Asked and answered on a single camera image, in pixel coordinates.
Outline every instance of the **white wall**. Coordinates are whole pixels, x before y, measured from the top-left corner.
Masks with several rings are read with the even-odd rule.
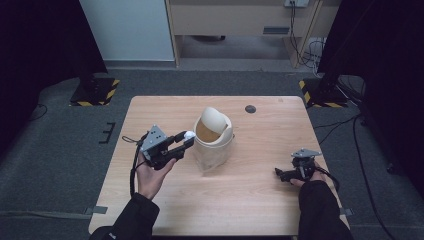
[[[80,0],[104,60],[174,61],[164,0]]]

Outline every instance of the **black jacket sleeve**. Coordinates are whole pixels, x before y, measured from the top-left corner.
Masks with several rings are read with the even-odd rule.
[[[353,240],[349,228],[340,220],[337,199],[327,183],[310,181],[299,193],[299,240]]]
[[[151,200],[135,193],[113,227],[96,229],[90,240],[145,240],[151,239],[152,229],[159,215],[159,207]]]

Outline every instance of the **gray carpet floor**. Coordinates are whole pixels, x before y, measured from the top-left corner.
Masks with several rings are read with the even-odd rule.
[[[71,107],[78,85],[69,79],[45,89],[40,103],[48,111],[28,122],[1,159],[0,212],[56,212],[81,217],[93,207],[105,178],[127,108],[137,95],[295,95],[298,82],[311,73],[237,71],[111,70],[121,80],[110,105]],[[45,111],[35,109],[37,118]],[[314,127],[345,121],[359,110],[309,108]],[[108,122],[116,127],[108,144]],[[339,196],[354,215],[348,221],[357,240],[389,239],[373,212],[356,152],[353,121],[326,138],[331,127],[317,128],[317,139],[330,172],[340,181]],[[356,136],[376,209],[396,239],[424,239],[424,203],[408,178],[386,172],[387,160],[366,126],[357,122]],[[290,156],[281,156],[291,161]],[[0,217],[0,239],[88,239],[90,219],[38,216]]]

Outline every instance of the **wooden table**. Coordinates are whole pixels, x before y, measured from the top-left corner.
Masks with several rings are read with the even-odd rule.
[[[247,105],[255,106],[256,112],[247,113]],[[153,234],[297,235],[299,189],[281,182],[274,168],[292,170],[290,154],[302,147],[321,150],[302,99],[275,96],[134,97],[97,201],[107,212],[93,214],[90,233],[113,225],[130,199],[128,179],[135,145],[121,137],[139,139],[153,124],[168,136],[192,130],[208,106],[232,121],[232,156],[214,171],[202,173],[188,149],[153,200],[161,208]],[[316,160],[327,168],[323,156]]]

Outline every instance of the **dark backdrop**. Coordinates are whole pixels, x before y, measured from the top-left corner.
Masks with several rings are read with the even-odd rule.
[[[42,89],[106,68],[78,0],[0,0],[0,36],[1,156]]]
[[[364,79],[361,111],[395,171],[406,173],[421,196],[423,13],[418,0],[343,0],[319,66],[319,72]]]

